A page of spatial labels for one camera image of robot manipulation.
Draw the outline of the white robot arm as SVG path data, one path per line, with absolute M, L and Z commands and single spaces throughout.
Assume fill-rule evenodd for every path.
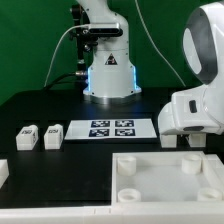
M 90 20 L 86 34 L 97 39 L 84 95 L 121 100 L 141 91 L 129 60 L 128 22 L 107 0 L 77 0 Z M 172 95 L 158 116 L 162 135 L 224 132 L 224 1 L 196 8 L 183 34 L 182 49 L 202 85 Z

